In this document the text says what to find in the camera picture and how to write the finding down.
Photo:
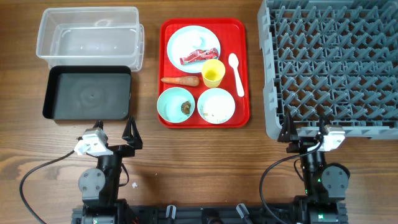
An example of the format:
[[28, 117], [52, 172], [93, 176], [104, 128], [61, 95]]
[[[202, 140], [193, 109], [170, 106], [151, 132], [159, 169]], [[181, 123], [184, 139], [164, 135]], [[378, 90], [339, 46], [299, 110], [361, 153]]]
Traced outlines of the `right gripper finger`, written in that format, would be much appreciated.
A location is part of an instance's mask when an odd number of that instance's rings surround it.
[[318, 134], [319, 135], [327, 135], [327, 128], [331, 125], [330, 120], [326, 117], [324, 113], [319, 116], [318, 122]]
[[283, 126], [280, 130], [278, 142], [295, 142], [299, 140], [297, 129], [294, 124], [294, 120], [290, 114], [290, 111], [286, 111], [283, 119]]

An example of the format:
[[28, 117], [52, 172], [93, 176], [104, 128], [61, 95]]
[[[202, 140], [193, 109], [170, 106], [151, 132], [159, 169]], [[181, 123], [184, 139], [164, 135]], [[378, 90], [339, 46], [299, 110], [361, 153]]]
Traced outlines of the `mint green bowl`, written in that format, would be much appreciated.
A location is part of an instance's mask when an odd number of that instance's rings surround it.
[[[190, 114], [185, 115], [181, 111], [182, 103], [191, 103]], [[186, 89], [172, 87], [163, 91], [157, 100], [157, 111], [161, 118], [169, 123], [182, 123], [186, 121], [195, 110], [195, 99]]]

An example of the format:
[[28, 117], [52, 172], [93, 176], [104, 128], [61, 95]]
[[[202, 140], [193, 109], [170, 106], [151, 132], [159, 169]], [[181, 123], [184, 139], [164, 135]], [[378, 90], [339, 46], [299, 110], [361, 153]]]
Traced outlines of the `brown food scrap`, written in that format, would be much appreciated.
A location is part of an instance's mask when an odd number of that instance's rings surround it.
[[186, 102], [182, 103], [182, 105], [181, 105], [181, 111], [185, 115], [190, 114], [190, 108], [191, 108], [191, 103], [189, 101], [186, 101]]

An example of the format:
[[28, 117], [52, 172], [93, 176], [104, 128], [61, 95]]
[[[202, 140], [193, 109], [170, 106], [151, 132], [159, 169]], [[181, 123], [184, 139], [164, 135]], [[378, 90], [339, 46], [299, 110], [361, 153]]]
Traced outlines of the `rice grains pile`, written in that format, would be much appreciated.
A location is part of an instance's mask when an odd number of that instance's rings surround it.
[[204, 120], [212, 124], [221, 124], [230, 118], [230, 111], [218, 105], [202, 105], [200, 114]]

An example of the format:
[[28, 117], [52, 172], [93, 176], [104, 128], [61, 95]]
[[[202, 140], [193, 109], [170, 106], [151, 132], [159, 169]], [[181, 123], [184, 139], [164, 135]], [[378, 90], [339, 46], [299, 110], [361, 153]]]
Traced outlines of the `light blue bowl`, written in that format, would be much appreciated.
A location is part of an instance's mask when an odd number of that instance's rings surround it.
[[223, 124], [234, 115], [236, 103], [228, 91], [222, 88], [210, 88], [198, 98], [197, 109], [206, 122]]

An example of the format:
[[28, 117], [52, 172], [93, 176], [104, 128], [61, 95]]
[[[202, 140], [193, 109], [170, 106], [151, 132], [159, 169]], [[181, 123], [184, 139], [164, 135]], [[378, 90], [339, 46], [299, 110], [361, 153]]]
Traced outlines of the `yellow plastic cup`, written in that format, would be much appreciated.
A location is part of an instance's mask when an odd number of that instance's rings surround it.
[[224, 64], [217, 59], [207, 60], [202, 67], [202, 79], [208, 88], [216, 88], [220, 85], [225, 75]]

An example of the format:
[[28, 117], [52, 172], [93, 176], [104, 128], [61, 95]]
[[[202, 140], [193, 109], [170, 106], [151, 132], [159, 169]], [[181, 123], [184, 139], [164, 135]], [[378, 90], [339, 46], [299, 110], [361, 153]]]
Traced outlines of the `red snack wrapper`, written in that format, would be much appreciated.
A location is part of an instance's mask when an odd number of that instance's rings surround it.
[[187, 65], [189, 63], [194, 63], [194, 62], [217, 59], [218, 57], [219, 57], [219, 52], [216, 48], [212, 48], [209, 50], [196, 49], [186, 57], [180, 58], [180, 64]]

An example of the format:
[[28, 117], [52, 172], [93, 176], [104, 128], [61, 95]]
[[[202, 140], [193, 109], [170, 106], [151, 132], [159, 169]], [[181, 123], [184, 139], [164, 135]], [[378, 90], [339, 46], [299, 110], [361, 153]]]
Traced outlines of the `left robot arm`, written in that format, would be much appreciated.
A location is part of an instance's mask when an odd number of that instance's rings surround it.
[[78, 180], [83, 208], [73, 211], [72, 224], [139, 223], [127, 201], [118, 198], [119, 188], [123, 186], [120, 175], [126, 170], [123, 158], [135, 156], [135, 152], [143, 147], [132, 116], [127, 121], [122, 139], [125, 144], [109, 146], [102, 121], [97, 121], [93, 128], [86, 129], [78, 138], [74, 151], [79, 156], [95, 157], [97, 165], [84, 171]]

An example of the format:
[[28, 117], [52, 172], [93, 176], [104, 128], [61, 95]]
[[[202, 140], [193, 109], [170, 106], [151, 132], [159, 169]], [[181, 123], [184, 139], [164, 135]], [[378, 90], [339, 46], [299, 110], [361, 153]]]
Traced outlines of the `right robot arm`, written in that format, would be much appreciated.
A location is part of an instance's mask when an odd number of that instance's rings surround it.
[[325, 115], [318, 121], [314, 137], [300, 137], [289, 112], [277, 139], [287, 142], [288, 153], [297, 153], [305, 195], [294, 197], [289, 208], [291, 223], [346, 223], [346, 197], [350, 172], [339, 163], [327, 163], [325, 153], [337, 149], [345, 140], [341, 126], [331, 124]]

